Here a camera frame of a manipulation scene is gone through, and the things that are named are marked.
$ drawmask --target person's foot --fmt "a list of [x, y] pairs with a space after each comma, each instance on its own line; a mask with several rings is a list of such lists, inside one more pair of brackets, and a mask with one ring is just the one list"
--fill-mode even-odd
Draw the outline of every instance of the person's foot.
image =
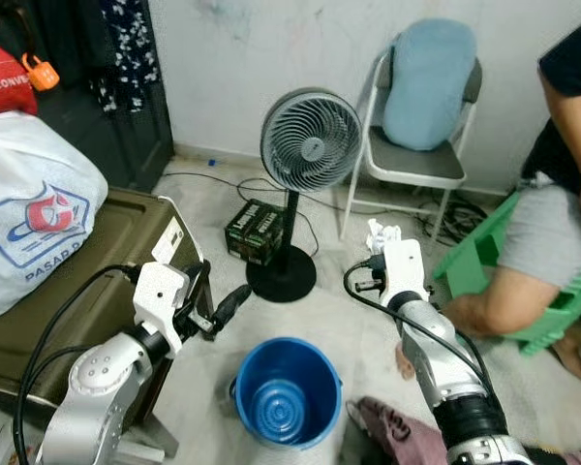
[[399, 342], [396, 346], [396, 366], [403, 377], [403, 380], [410, 380], [415, 376], [415, 368], [409, 359], [403, 354], [403, 343]]
[[581, 354], [577, 343], [563, 337], [552, 348], [564, 368], [581, 380]]

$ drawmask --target fan pole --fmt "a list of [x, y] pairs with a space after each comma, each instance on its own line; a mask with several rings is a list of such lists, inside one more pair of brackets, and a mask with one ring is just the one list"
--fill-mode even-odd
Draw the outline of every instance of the fan pole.
[[282, 244], [280, 245], [280, 271], [286, 272], [289, 268], [289, 256], [291, 254], [292, 230], [294, 229], [294, 218], [297, 216], [297, 205], [299, 204], [299, 193], [289, 191], [287, 200], [287, 211], [284, 214], [284, 229], [282, 232]]

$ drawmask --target gray shorts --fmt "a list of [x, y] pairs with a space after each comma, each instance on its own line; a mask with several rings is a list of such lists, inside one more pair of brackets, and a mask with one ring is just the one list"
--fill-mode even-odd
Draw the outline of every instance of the gray shorts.
[[499, 264], [566, 286], [581, 271], [579, 199], [555, 184], [526, 187], [510, 220]]

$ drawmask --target fan stand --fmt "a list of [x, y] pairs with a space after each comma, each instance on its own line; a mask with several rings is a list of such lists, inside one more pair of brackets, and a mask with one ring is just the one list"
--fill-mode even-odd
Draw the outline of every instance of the fan stand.
[[289, 191], [282, 245], [267, 266], [248, 263], [246, 276], [254, 293], [270, 302], [293, 302], [306, 296], [317, 282], [317, 269], [308, 254], [291, 245], [299, 193]]

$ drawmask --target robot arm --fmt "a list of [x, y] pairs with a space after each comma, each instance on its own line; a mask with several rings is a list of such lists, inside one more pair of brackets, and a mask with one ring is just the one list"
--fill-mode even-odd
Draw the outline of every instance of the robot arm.
[[[381, 247], [382, 276], [378, 287], [356, 285], [358, 291], [380, 289], [382, 307], [394, 319], [407, 318], [449, 343], [476, 364], [458, 342], [453, 324], [428, 302], [419, 243], [394, 237]], [[508, 436], [505, 417], [494, 393], [472, 368], [452, 351], [401, 320], [396, 320], [403, 353], [415, 368], [429, 409], [442, 431], [451, 465], [532, 465], [521, 444]]]
[[206, 273], [208, 263], [191, 277], [166, 264], [142, 267], [134, 292], [136, 326], [74, 363], [67, 395], [49, 423], [37, 463], [110, 463], [123, 418], [153, 366], [164, 357], [175, 358], [183, 342], [199, 330], [219, 332], [251, 293], [248, 286], [238, 288], [206, 319], [195, 305], [197, 283]]

